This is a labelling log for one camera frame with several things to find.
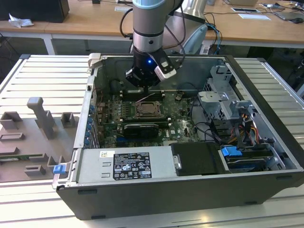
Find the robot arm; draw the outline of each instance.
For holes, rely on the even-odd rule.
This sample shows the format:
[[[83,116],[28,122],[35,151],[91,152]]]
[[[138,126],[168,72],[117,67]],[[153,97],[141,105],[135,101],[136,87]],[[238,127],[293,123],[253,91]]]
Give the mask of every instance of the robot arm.
[[[126,78],[135,86],[148,88],[176,74],[162,49],[168,15],[183,0],[133,0],[133,68]]]

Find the wooden desk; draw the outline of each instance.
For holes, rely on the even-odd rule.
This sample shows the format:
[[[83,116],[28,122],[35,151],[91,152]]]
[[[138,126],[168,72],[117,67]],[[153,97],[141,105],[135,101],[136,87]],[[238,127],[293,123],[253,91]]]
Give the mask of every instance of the wooden desk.
[[[285,2],[268,0],[267,3],[276,3],[283,5]],[[257,8],[261,7],[256,5],[254,7],[244,6],[230,6],[223,5],[221,0],[217,0],[215,6],[207,5],[205,12],[218,12],[228,13],[233,12],[231,7],[243,7],[243,8]],[[256,44],[256,46],[265,47],[286,47],[288,45],[299,44],[304,46],[304,23],[294,24],[289,21],[284,21],[278,16],[266,13],[271,20],[253,20],[253,19],[242,19],[238,14],[214,14],[217,28],[223,34],[222,44],[233,44],[233,42],[246,42],[249,46],[249,42]],[[213,23],[211,15],[206,15],[207,20]]]
[[[56,53],[52,45],[53,38],[127,40],[119,32],[119,23],[124,13],[115,11],[118,5],[114,3],[114,0],[110,1],[113,3],[92,4],[90,0],[69,0],[70,12],[64,23],[34,22],[35,25],[32,27],[14,28],[7,21],[0,21],[0,32],[8,37],[42,38],[49,54]],[[222,0],[216,0],[215,6],[207,5],[205,12],[232,13],[231,7],[223,4]],[[217,28],[223,34],[222,44],[304,48],[304,23],[294,24],[272,14],[265,15],[271,20],[242,19],[238,14],[214,14]],[[212,23],[212,16],[206,17]],[[132,19],[132,14],[126,17],[123,25],[125,33],[132,32]],[[214,32],[208,31],[204,44],[210,45],[214,39]]]

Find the power supply label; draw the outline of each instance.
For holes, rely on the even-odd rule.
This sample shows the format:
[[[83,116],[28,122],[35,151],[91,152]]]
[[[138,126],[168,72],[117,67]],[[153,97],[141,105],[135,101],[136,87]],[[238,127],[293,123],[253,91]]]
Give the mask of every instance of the power supply label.
[[[145,178],[152,178],[149,153],[114,154],[114,180],[120,181]]]

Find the blue latch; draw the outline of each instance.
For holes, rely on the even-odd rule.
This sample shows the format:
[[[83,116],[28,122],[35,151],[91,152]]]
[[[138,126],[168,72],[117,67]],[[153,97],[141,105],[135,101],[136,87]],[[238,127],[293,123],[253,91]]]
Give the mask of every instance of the blue latch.
[[[55,165],[53,169],[53,174],[65,174],[67,165]]]
[[[222,150],[224,157],[226,156],[242,156],[242,152],[237,150],[236,146],[225,146]]]

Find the gray metal panel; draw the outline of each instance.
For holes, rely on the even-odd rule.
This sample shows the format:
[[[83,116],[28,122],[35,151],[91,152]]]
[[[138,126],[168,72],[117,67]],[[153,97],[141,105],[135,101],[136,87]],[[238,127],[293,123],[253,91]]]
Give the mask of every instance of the gray metal panel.
[[[248,72],[248,66],[257,65],[256,60],[246,60],[246,65],[241,64],[241,67],[245,72]],[[274,112],[280,117],[282,122],[287,126],[291,134],[304,148],[304,141],[302,136],[304,135],[304,103],[303,100],[294,97],[292,89],[283,81],[283,79],[277,75],[277,73],[270,67],[259,63],[265,72],[261,70],[251,69],[249,74],[250,80],[255,84],[261,95],[273,108]],[[245,100],[248,100],[246,92],[237,84],[237,88],[242,94]]]
[[[53,117],[62,112],[80,116],[90,76],[87,60],[88,56],[31,56],[23,60],[0,94],[0,115],[17,111],[21,118],[35,117],[27,100],[41,96],[44,109]]]
[[[100,157],[101,151],[113,151],[115,154],[121,153],[143,153],[150,155],[150,164],[153,179],[176,177],[174,164],[172,161],[172,151],[170,146],[162,147],[135,147],[135,148],[111,148],[111,149],[90,149],[84,150],[78,183],[96,183],[101,181],[120,182],[113,179],[113,156]],[[110,162],[111,166],[103,167],[103,162]],[[110,177],[101,178],[102,173],[110,173]]]
[[[50,183],[0,188],[1,226],[14,228],[303,227],[303,205],[304,185],[285,189],[262,205],[80,221],[52,190]]]
[[[71,67],[70,63],[75,65],[74,59],[78,60],[78,65],[87,66],[87,57],[71,57],[68,62],[68,57],[62,56],[31,56],[29,59],[20,60],[16,64],[13,72],[8,75],[0,93],[0,116],[4,112],[17,111],[23,121],[16,122],[18,129],[10,133],[22,133],[24,134],[24,139],[2,141],[0,142],[1,148],[18,147],[18,155],[45,153],[48,157],[52,156],[56,162],[59,161],[60,156],[63,156],[66,161],[70,160],[76,127],[64,129],[61,123],[61,115],[63,112],[73,112],[73,115],[76,116],[76,123],[78,123],[87,80],[90,76],[86,71],[84,73],[73,73],[74,67]],[[49,60],[54,69],[61,69],[61,71],[66,72],[46,73],[51,67],[50,64],[44,63],[45,60]],[[33,68],[39,69],[39,72],[29,72],[31,70],[28,69]],[[49,110],[55,120],[55,125],[53,126],[55,137],[52,140],[47,140],[44,133],[37,126],[33,110],[27,107],[29,98],[36,96],[43,98],[44,110]],[[0,128],[0,133],[8,132],[5,132],[4,128]],[[53,173],[49,169],[46,169],[47,172],[43,176],[28,177],[23,172],[27,165],[42,165],[46,168],[47,161],[35,163],[32,160],[4,162],[0,166],[0,182],[53,178]]]

